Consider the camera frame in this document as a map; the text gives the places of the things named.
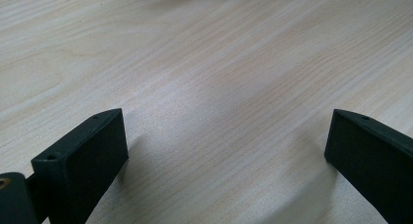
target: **table surface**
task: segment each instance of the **table surface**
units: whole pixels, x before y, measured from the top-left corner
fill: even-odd
[[[334,108],[413,134],[413,0],[0,0],[0,168],[123,108],[89,223],[385,223],[323,157]]]

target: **light wood surface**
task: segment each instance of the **light wood surface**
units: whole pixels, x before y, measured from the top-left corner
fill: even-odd
[[[334,108],[413,135],[413,0],[0,0],[0,169],[124,110],[89,223],[385,223],[325,162]]]

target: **dark object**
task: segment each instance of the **dark object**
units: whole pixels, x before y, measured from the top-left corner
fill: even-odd
[[[0,174],[0,222],[85,223],[127,159],[122,109],[96,114],[35,157],[26,180]]]
[[[369,117],[334,110],[324,157],[389,223],[413,223],[413,139]]]

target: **wood grain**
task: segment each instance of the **wood grain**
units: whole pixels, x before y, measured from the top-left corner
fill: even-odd
[[[322,155],[334,108],[413,135],[413,0],[0,0],[1,171],[122,107],[89,223],[385,223]]]

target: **wooden table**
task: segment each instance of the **wooden table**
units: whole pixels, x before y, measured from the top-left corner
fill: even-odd
[[[324,159],[334,108],[413,134],[413,0],[0,0],[1,172],[124,110],[89,223],[385,223]]]

